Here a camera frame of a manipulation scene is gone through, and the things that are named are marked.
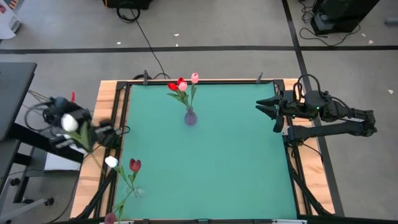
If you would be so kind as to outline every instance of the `tulip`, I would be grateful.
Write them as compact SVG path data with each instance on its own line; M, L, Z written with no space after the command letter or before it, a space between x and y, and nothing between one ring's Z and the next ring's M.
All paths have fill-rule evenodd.
M177 91L177 89L178 89L177 85L174 84L174 83L169 83L169 84L167 84L167 86L168 86L168 88L169 88L171 91Z
M141 169L141 161L140 160L135 161L134 159L130 159L130 169L133 172L138 172L139 169Z
M193 84L196 84L196 83L199 82L199 74L198 74L197 72L192 73L191 82L192 82Z
M180 78L177 80L177 85L179 86L181 82L185 82L184 78L182 78L182 77L180 77Z
M116 215L115 215L113 212L108 213L108 214L105 216L104 224L113 224L113 223L115 223L115 222L116 222Z
M61 118L61 127L67 132L73 132L78 129L79 124L72 115L64 114Z
M108 156L107 158L105 158L105 163L110 167L110 168L115 168L119 161L117 158L113 157L113 156Z
M187 84L186 82L181 82L181 83L178 85L178 89L179 89L180 91L185 91L185 90L187 90L187 88L188 88L188 84Z

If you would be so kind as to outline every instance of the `glass vase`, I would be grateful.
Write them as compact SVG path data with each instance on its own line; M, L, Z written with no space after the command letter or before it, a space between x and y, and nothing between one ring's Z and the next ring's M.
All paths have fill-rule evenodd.
M195 112L193 111L193 108L187 109L187 113L185 114L184 120L185 120L185 124L190 125L190 126L193 126L197 123L198 117L195 114Z

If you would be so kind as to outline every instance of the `concrete floor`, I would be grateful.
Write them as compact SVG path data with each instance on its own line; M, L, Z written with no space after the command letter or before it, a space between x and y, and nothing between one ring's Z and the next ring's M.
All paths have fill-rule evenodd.
M306 27L302 6L288 0L298 32ZM361 31L342 45L398 45L398 26L385 26L387 16L397 15L398 2L380 0L361 23ZM24 24L17 37L4 40L0 49L79 49L147 47L136 24L121 22L114 9L100 0L29 0L19 11ZM280 0L155 0L140 23L153 47L217 45L293 46ZM331 35L326 41L340 41ZM322 46L317 40L300 45ZM294 51L157 52L172 78L193 71L203 78L297 78L299 64ZM398 51L306 51L308 73L319 78L323 90L352 107L374 110L378 133L370 138L349 135L327 137L338 190L347 217L398 219L397 111ZM131 79L144 69L160 72L151 53L98 54L0 54L2 62L37 62L31 89L47 96L69 97L93 109L101 80ZM27 97L24 102L34 101ZM34 119L40 124L39 117ZM12 172L21 170L15 165ZM63 211L73 192L76 175L55 175L30 181L26 197L55 197L56 204L13 220L44 223ZM9 205L9 209L18 205ZM60 220L68 218L70 210Z

